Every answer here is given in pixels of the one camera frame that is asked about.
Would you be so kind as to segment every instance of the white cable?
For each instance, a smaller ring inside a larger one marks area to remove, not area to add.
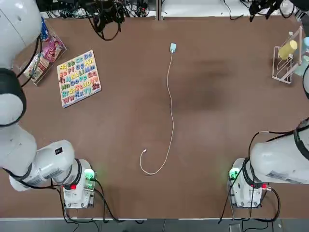
[[[170,65],[172,63],[172,59],[173,59],[173,52],[171,52],[171,57],[170,57],[170,63],[169,63],[169,69],[170,69]],[[167,82],[166,82],[166,85],[167,85],[167,88],[168,88],[168,91],[169,91],[169,70],[168,70],[168,77],[167,77]],[[162,166],[159,168],[158,171],[156,171],[155,173],[149,173],[147,171],[145,171],[143,169],[143,167],[141,166],[141,157],[143,156],[143,154],[147,151],[147,149],[143,150],[143,152],[141,153],[140,155],[140,168],[143,170],[144,173],[148,174],[148,175],[154,175],[154,174],[157,174],[164,166],[164,164],[166,163],[166,160],[168,159],[168,156],[169,156],[169,150],[170,150],[170,146],[172,144],[172,140],[173,140],[173,133],[174,133],[174,118],[173,118],[173,112],[172,112],[172,96],[170,94],[170,91],[169,91],[169,98],[170,98],[170,115],[171,115],[171,118],[172,118],[172,122],[173,122],[173,129],[172,129],[172,134],[170,136],[170,143],[169,143],[169,149],[168,149],[168,152],[166,154],[166,157],[165,157],[165,160],[164,160],[164,163],[162,164]]]

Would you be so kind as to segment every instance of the yellow cup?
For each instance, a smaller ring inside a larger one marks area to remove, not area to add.
[[[293,54],[295,52],[296,49],[297,42],[295,40],[291,40],[279,49],[279,57],[281,59],[287,59],[290,54]]]

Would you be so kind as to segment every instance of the charging cable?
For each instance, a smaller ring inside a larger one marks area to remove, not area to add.
[[[173,53],[176,51],[176,44],[171,44],[170,45],[170,52],[171,52],[171,56],[170,56],[170,63],[169,63],[169,69],[170,69],[170,65],[172,64],[172,59],[173,59]],[[145,171],[141,165],[141,157],[143,156],[143,154],[147,151],[147,149],[143,150],[141,155],[140,155],[140,168],[142,169],[142,171],[148,175],[154,175],[154,174],[157,174],[164,166],[164,164],[166,163],[166,160],[168,159],[168,156],[169,156],[169,150],[170,150],[170,146],[172,144],[172,140],[173,140],[173,134],[174,134],[174,117],[173,117],[173,112],[172,112],[172,103],[173,103],[173,100],[172,100],[172,95],[170,94],[170,90],[169,90],[169,70],[168,70],[168,77],[167,77],[167,82],[166,82],[166,85],[167,85],[167,88],[168,88],[168,92],[169,92],[169,98],[170,98],[170,116],[172,118],[172,123],[173,123],[173,128],[172,128],[172,134],[170,136],[170,142],[169,142],[169,149],[168,149],[168,152],[166,154],[166,157],[165,157],[165,160],[162,164],[162,166],[158,169],[158,171],[156,171],[155,173],[149,173],[147,171]]]

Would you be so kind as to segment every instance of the charger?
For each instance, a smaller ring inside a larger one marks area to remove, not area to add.
[[[170,44],[169,51],[170,51],[171,53],[176,52],[176,44],[175,44],[175,43],[171,43],[171,44]]]

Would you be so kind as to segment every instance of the green light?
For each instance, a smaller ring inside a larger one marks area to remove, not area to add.
[[[84,173],[87,180],[95,178],[95,172],[92,169],[85,169]]]
[[[89,191],[93,191],[95,187],[95,182],[92,181],[91,179],[96,178],[95,172],[92,169],[85,169],[84,175],[85,175],[84,188],[88,189]]]
[[[238,173],[239,173],[239,168],[232,168],[228,174],[231,180],[235,180]]]

